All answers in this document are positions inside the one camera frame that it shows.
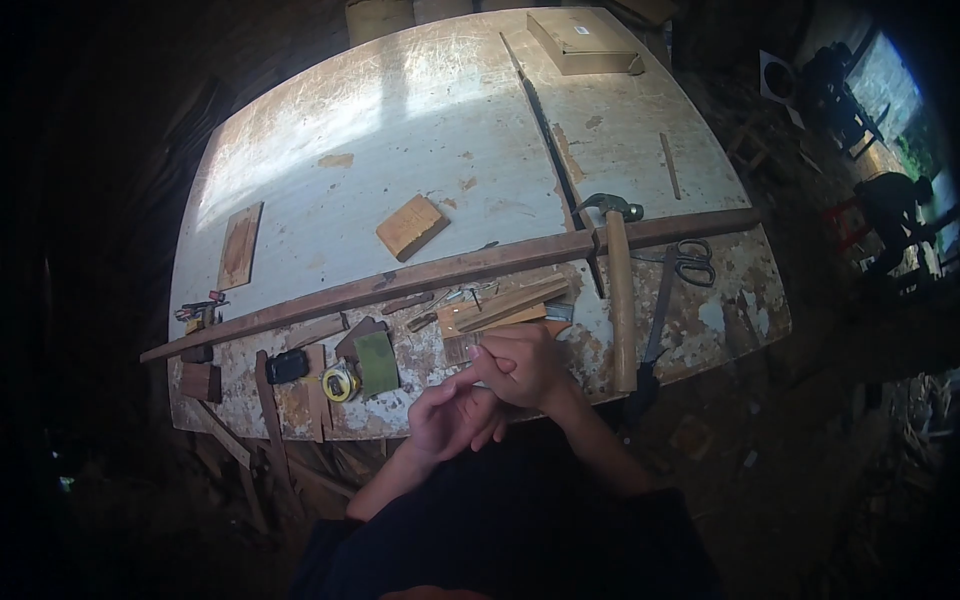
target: scissor handle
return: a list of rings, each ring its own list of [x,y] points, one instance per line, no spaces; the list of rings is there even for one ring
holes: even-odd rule
[[[692,272],[706,273],[706,275],[697,275],[694,277],[692,276]],[[713,282],[716,281],[717,278],[717,272],[713,270],[713,267],[711,267],[706,260],[687,259],[677,261],[677,276],[690,285],[713,287]]]
[[[688,252],[684,250],[684,246],[697,246],[703,252]],[[677,251],[679,252],[677,255],[678,258],[688,258],[700,262],[710,262],[710,259],[713,258],[713,248],[710,247],[709,242],[697,237],[687,238],[678,242]]]

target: hand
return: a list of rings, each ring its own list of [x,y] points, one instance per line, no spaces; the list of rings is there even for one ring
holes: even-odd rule
[[[572,378],[564,368],[556,342],[546,327],[516,324],[491,329],[479,346],[468,349],[470,370],[505,402],[546,413],[548,405],[567,392]],[[505,360],[516,366],[510,372],[500,368]]]
[[[423,391],[407,411],[410,441],[428,462],[448,461],[469,446],[474,452],[503,440],[507,422],[496,395],[457,373]]]

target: green sandpaper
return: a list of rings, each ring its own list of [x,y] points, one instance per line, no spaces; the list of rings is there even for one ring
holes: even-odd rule
[[[377,331],[353,340],[362,370],[360,389],[364,397],[390,392],[400,387],[396,374],[394,348],[385,331]]]

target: cardboard box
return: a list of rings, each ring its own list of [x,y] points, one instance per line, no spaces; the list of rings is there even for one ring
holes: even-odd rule
[[[643,72],[634,47],[594,9],[528,12],[527,30],[564,75]]]

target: hammer head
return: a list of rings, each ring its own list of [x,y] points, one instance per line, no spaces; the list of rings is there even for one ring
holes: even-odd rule
[[[574,213],[580,212],[589,206],[596,206],[600,212],[606,214],[608,211],[615,210],[623,215],[623,220],[627,223],[639,221],[643,218],[643,206],[639,204],[630,204],[619,196],[613,194],[593,194],[587,201],[574,209]]]

